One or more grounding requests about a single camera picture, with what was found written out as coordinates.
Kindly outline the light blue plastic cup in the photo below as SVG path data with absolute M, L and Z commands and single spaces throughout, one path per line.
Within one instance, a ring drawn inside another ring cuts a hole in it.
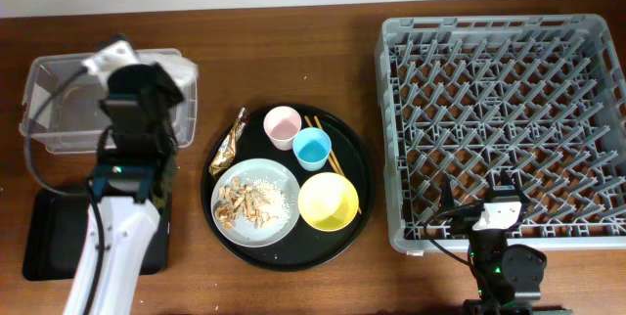
M 332 148 L 329 135 L 322 129 L 308 127 L 300 130 L 292 142 L 292 151 L 307 171 L 318 171 L 326 164 Z

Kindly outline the pink plastic cup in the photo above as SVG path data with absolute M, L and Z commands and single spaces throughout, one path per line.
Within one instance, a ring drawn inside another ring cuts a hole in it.
M 302 127 L 302 119 L 297 110 L 288 106 L 271 109 L 264 117 L 263 129 L 271 143 L 281 151 L 292 149 L 294 137 Z

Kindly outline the grey round plate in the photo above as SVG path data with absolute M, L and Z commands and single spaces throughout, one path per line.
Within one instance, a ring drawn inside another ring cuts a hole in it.
M 217 179 L 209 199 L 209 220 L 237 246 L 267 247 L 295 226 L 299 190 L 294 175 L 280 163 L 247 159 Z

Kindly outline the yellow plastic bowl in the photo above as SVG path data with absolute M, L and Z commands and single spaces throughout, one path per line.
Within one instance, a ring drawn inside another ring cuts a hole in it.
M 298 210 L 303 220 L 322 232 L 347 227 L 359 211 L 359 196 L 345 177 L 332 172 L 318 173 L 301 186 Z

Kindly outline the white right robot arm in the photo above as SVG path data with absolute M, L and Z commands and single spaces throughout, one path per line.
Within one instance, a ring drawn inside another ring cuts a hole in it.
M 468 239 L 466 264 L 476 280 L 479 298 L 462 304 L 463 314 L 534 314 L 547 267 L 542 251 L 511 245 L 507 235 L 519 226 L 529 197 L 506 173 L 479 202 L 456 206 L 448 175 L 443 178 L 437 219 L 450 221 L 451 233 Z

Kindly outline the wooden chopstick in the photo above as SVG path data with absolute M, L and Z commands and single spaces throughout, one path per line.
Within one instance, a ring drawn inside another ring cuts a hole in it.
M 324 131 L 324 128 L 321 124 L 321 121 L 319 120 L 317 115 L 314 115 L 312 119 L 309 118 L 308 115 L 306 115 L 304 117 L 305 122 L 308 124 L 309 127 L 312 127 L 313 125 L 316 125 L 317 128 L 319 128 L 320 130 Z M 332 169 L 334 170 L 335 173 L 343 176 L 343 170 L 336 158 L 335 152 L 333 150 L 330 150 L 330 158 L 329 158 L 329 162 L 331 164 Z
M 317 116 L 317 115 L 314 115 L 314 116 L 313 116 L 313 118 L 314 118 L 314 121 L 315 121 L 315 123 L 316 123 L 317 127 L 318 127 L 320 130 L 325 131 L 325 129 L 324 129 L 324 127 L 322 126 L 322 124 L 321 124 L 321 122 L 320 122 L 320 120 L 319 120 L 318 116 Z M 333 168 L 333 170 L 334 170 L 334 172 L 335 172 L 336 174 L 339 174 L 339 175 L 341 175 L 341 176 L 344 176 L 344 172 L 343 172 L 343 170 L 342 170 L 342 168 L 341 168 L 341 166 L 340 166 L 340 164 L 339 164 L 338 160 L 336 159 L 336 155 L 335 155 L 335 152 L 333 151 L 333 149 L 330 149 L 330 155 L 329 155 L 328 161 L 330 162 L 330 165 L 331 165 L 331 167 Z

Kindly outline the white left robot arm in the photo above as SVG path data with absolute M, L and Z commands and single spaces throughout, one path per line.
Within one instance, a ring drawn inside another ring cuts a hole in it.
M 106 83 L 100 107 L 111 124 L 86 181 L 87 231 L 66 314 L 129 313 L 177 173 L 170 111 L 184 96 L 171 76 L 158 64 L 134 64 Z

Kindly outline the white paper napkin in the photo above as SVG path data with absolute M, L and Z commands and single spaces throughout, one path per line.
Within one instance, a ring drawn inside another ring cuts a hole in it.
M 161 53 L 149 54 L 143 59 L 149 64 L 159 64 L 173 79 L 184 98 L 189 99 L 189 89 L 195 84 L 199 74 L 199 68 L 195 63 L 180 55 Z

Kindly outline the gold brown snack wrapper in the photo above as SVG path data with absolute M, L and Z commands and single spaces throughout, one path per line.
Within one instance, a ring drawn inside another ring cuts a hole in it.
M 217 178 L 233 163 L 237 154 L 238 141 L 243 135 L 248 121 L 247 109 L 241 108 L 232 127 L 227 131 L 225 138 L 219 144 L 217 152 L 209 165 L 208 172 L 213 178 Z

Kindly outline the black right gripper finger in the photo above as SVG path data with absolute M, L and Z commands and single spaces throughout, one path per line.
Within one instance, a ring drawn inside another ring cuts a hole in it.
M 439 211 L 445 212 L 455 208 L 455 199 L 452 194 L 451 181 L 447 173 L 443 174 L 441 184 L 441 196 L 439 198 Z
M 530 198 L 522 191 L 520 186 L 506 171 L 503 171 L 500 174 L 499 182 L 500 184 L 496 186 L 497 199 L 530 203 Z

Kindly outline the food scraps and rice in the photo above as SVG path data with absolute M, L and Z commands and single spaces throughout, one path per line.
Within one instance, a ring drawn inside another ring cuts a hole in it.
M 260 229 L 287 222 L 291 211 L 286 194 L 276 184 L 264 179 L 245 184 L 234 177 L 229 184 L 218 187 L 213 216 L 228 229 L 233 229 L 240 217 Z

